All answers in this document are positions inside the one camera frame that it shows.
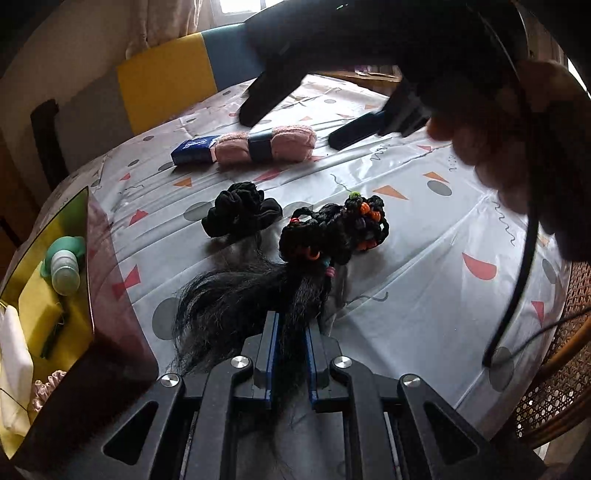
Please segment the metal screw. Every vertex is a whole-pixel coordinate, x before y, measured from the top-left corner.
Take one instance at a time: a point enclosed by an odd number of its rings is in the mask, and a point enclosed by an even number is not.
[[[412,375],[412,374],[405,375],[402,378],[402,383],[404,384],[405,387],[415,388],[421,384],[421,379],[419,377],[417,377],[416,375]]]
[[[160,378],[160,383],[167,388],[176,387],[180,381],[177,374],[165,374]]]
[[[234,368],[248,367],[248,364],[250,364],[250,362],[251,362],[251,359],[249,359],[247,356],[244,356],[244,355],[235,356],[234,358],[232,358],[232,360],[230,360],[230,363],[232,364],[232,366]]]
[[[337,368],[349,368],[353,364],[353,361],[348,356],[338,356],[333,362]]]

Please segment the rolled pink towel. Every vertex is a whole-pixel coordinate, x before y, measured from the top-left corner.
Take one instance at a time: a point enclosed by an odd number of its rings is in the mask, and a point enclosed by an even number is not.
[[[271,138],[274,160],[307,161],[316,146],[316,132],[307,125],[276,127]]]
[[[212,147],[212,157],[213,161],[224,165],[251,162],[251,155],[248,151],[248,134],[235,132],[222,135]]]
[[[275,127],[270,133],[255,135],[260,137],[258,140],[260,143],[270,142],[274,161],[307,161],[312,157],[312,151],[316,146],[316,133],[307,125]],[[252,155],[252,139],[255,135],[249,135],[246,132],[222,135],[212,147],[214,160],[221,165],[268,160]]]

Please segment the cable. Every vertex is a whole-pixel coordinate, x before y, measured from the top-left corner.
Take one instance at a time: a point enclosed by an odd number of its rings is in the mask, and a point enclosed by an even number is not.
[[[8,397],[15,403],[17,404],[19,407],[21,407],[24,411],[28,411],[25,407],[23,407],[19,402],[16,401],[16,399],[10,394],[8,393],[6,390],[4,390],[3,388],[0,387],[0,392],[5,393],[6,395],[8,395]]]
[[[488,22],[481,17],[481,20],[485,26],[485,28],[491,34],[491,38],[496,40],[498,47],[502,50],[508,64],[511,67],[511,71],[513,75],[511,76],[512,86],[514,88],[515,93],[517,94],[518,106],[521,114],[521,118],[525,124],[525,158],[528,162],[528,172],[530,175],[530,189],[531,189],[531,198],[528,205],[528,222],[527,222],[527,230],[525,234],[525,244],[523,249],[523,256],[521,260],[521,265],[519,267],[519,274],[517,276],[517,281],[515,282],[515,288],[513,289],[513,294],[509,301],[509,305],[505,310],[505,314],[499,323],[499,326],[496,328],[496,331],[488,345],[486,346],[484,356],[482,357],[482,366],[485,368],[490,368],[492,366],[492,358],[495,354],[496,349],[498,348],[503,335],[505,334],[511,320],[515,316],[515,312],[517,311],[517,307],[519,306],[519,302],[521,301],[521,297],[525,291],[525,287],[527,286],[527,280],[530,276],[531,266],[534,261],[535,255],[535,246],[537,242],[538,236],[538,226],[540,223],[540,214],[538,211],[538,205],[540,204],[540,182],[538,180],[538,168],[536,168],[536,162],[539,158],[538,154],[539,147],[537,146],[537,136],[536,136],[536,126],[538,125],[534,120],[534,115],[531,111],[529,103],[527,101],[527,97],[525,95],[525,91],[521,86],[521,82],[519,81],[519,76],[517,74],[517,69],[515,68],[515,64],[511,60],[511,56],[507,52],[503,42],[498,37],[496,32],[492,29],[492,27],[488,24]]]
[[[585,315],[586,313],[591,312],[591,304],[587,305],[584,309],[582,309],[580,312],[576,312],[576,313],[572,313],[570,315],[567,315],[566,317],[562,317],[560,320],[556,320],[553,323],[550,323],[549,325],[546,325],[544,328],[542,328],[541,330],[539,330],[538,332],[536,332],[535,334],[533,334],[532,336],[530,336],[525,342],[523,342],[519,347],[517,347],[517,350],[515,350],[512,354],[510,354],[510,356],[507,356],[505,358],[503,358],[502,360],[498,360],[496,362],[493,363],[494,367],[498,367],[500,365],[503,365],[504,363],[508,362],[509,360],[513,360],[517,355],[519,355],[523,350],[525,350],[525,348],[531,343],[533,342],[536,338],[538,338],[539,336],[545,334],[546,332],[548,332],[549,330],[562,325],[563,323],[569,322],[571,320],[574,320],[575,318],[580,317],[581,315]]]

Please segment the white bottle cap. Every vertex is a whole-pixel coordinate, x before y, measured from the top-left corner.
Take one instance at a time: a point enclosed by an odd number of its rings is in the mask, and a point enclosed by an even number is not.
[[[80,287],[78,261],[69,250],[59,250],[51,258],[51,284],[64,297],[72,295]]]

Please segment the table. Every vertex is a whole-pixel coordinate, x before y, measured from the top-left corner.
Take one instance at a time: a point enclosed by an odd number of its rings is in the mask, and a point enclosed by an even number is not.
[[[52,194],[37,229],[90,186],[109,216],[127,295],[166,372],[174,355],[170,325],[179,291],[196,274],[239,254],[239,245],[224,248],[200,224],[221,190],[253,181],[283,206],[284,219],[263,232],[271,256],[277,255],[281,228],[296,208],[342,203],[350,190],[364,196],[376,192],[385,201],[390,236],[338,269],[327,302],[327,328],[345,355],[373,372],[421,375],[491,437],[517,405],[551,340],[552,332],[501,369],[480,365],[515,283],[526,220],[504,209],[448,143],[430,140],[424,130],[331,150],[325,142],[330,131],[378,109],[386,97],[323,76],[306,77],[254,129],[313,126],[319,144],[311,162],[229,170],[217,164],[175,167],[170,152],[184,140],[243,129],[237,111],[248,85],[220,92],[83,167]],[[569,272],[554,238],[540,233],[524,299],[498,355],[560,315]],[[275,431],[280,457],[288,459],[295,478],[339,478],[344,472],[340,419],[311,415],[300,390]],[[262,453],[261,441],[241,450],[243,472],[260,468],[261,456],[270,455]],[[271,464],[269,478],[281,478],[287,467]]]

